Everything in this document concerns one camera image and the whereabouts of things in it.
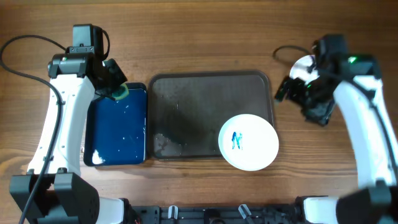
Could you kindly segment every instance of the black mount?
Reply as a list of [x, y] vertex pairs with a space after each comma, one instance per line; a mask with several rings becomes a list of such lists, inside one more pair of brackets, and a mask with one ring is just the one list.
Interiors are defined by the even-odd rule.
[[292, 100], [301, 106], [306, 121], [326, 126], [335, 108], [333, 92], [340, 81], [324, 73], [352, 80], [356, 75], [372, 75], [379, 79], [381, 72], [373, 56], [349, 54], [342, 35], [329, 34], [315, 41], [313, 52], [316, 65], [309, 68], [311, 71], [318, 70], [319, 78], [306, 85], [299, 78], [285, 77], [277, 90], [275, 100]]
[[142, 224], [301, 224], [301, 205], [279, 204], [264, 207], [246, 206], [249, 215], [243, 217], [239, 207], [182, 207], [170, 217], [170, 208], [132, 207]]
[[117, 90], [127, 78], [115, 60], [109, 59], [103, 64], [109, 53], [104, 54], [103, 33], [100, 27], [91, 24], [74, 25], [73, 46], [64, 54], [53, 56], [49, 62], [49, 77], [77, 74], [81, 78], [87, 76], [101, 95], [110, 95]]
[[[29, 223], [96, 223], [100, 198], [97, 190], [75, 173], [46, 174], [26, 219]], [[23, 210], [38, 175], [15, 175], [10, 194]]]
[[337, 202], [339, 224], [398, 223], [398, 187], [384, 181], [359, 190]]

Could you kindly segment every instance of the wooden table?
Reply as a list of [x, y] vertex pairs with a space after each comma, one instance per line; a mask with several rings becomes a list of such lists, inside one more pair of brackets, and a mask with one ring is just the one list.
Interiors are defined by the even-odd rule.
[[[273, 61], [284, 44], [310, 48], [327, 33], [343, 33], [352, 52], [374, 54], [383, 71], [384, 94], [398, 128], [398, 2], [258, 1], [2, 6], [0, 43], [38, 34], [72, 43], [72, 25], [107, 30], [114, 58], [130, 82], [162, 72], [258, 69], [272, 92], [289, 68]], [[61, 51], [41, 40], [12, 44], [4, 61], [47, 78], [47, 63]], [[0, 70], [0, 223], [21, 215], [9, 195], [9, 179], [23, 174], [42, 132], [49, 89]], [[224, 160], [159, 162], [139, 166], [86, 167], [81, 176], [104, 197], [126, 197], [133, 205], [239, 205], [293, 202], [298, 195], [343, 195], [355, 190], [356, 164], [339, 110], [321, 128], [304, 122], [291, 102], [275, 106], [280, 149], [266, 169], [244, 172]]]

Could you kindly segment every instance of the sponge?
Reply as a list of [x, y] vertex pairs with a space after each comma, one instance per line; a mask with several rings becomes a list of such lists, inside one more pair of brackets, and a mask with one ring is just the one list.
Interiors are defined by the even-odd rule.
[[121, 100], [129, 95], [129, 88], [125, 83], [119, 86], [119, 88], [112, 93], [112, 97], [115, 100]]

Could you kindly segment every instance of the dark tray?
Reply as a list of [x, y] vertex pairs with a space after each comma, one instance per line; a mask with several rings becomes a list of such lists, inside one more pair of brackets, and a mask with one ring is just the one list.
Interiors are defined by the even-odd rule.
[[147, 150], [156, 159], [222, 157], [218, 133], [239, 114], [274, 125], [269, 81], [258, 70], [160, 74], [148, 103]]

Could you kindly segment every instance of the blue stain on plate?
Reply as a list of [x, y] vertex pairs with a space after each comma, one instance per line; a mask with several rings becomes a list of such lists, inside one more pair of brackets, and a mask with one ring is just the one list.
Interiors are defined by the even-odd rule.
[[144, 162], [147, 93], [144, 89], [129, 92], [122, 100], [105, 98], [90, 105], [84, 155], [86, 165]]
[[242, 133], [236, 134], [236, 131], [232, 134], [232, 149], [237, 146], [238, 149], [243, 149], [243, 135]]

